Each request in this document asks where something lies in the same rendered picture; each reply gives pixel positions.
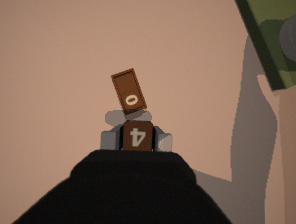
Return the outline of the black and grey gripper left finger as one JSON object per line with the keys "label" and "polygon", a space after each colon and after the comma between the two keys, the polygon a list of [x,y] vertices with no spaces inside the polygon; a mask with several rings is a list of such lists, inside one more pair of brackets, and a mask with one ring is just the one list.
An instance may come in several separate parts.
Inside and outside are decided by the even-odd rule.
{"label": "black and grey gripper left finger", "polygon": [[102,131],[100,149],[121,150],[123,147],[123,128],[123,124],[119,124],[110,131]]}

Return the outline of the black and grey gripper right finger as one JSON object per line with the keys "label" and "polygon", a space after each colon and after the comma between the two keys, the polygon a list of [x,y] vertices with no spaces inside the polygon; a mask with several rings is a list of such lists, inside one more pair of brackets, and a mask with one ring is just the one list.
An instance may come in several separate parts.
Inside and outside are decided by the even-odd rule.
{"label": "black and grey gripper right finger", "polygon": [[158,126],[153,126],[152,150],[159,152],[172,152],[173,135],[164,133]]}

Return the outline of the brown rectangular tray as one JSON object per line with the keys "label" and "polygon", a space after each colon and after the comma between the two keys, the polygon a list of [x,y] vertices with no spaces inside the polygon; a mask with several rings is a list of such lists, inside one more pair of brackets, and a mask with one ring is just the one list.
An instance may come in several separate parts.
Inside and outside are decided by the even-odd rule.
{"label": "brown rectangular tray", "polygon": [[[125,115],[128,115],[128,114],[131,114],[131,113],[134,113],[134,112],[137,112],[139,110],[147,108],[144,96],[142,94],[139,82],[137,80],[137,77],[136,77],[136,74],[135,74],[135,71],[134,71],[133,68],[122,71],[122,72],[114,74],[114,75],[111,75],[111,78],[112,78],[113,84],[115,86],[117,95],[119,97],[119,100],[120,100],[120,103],[122,105],[122,108],[123,108],[123,111],[124,111]],[[128,91],[136,89],[136,88],[139,91],[140,97],[141,97],[142,102],[143,102],[143,106],[126,112],[125,108],[124,108],[124,105],[123,105],[123,102],[121,100],[120,94],[128,92]]]}

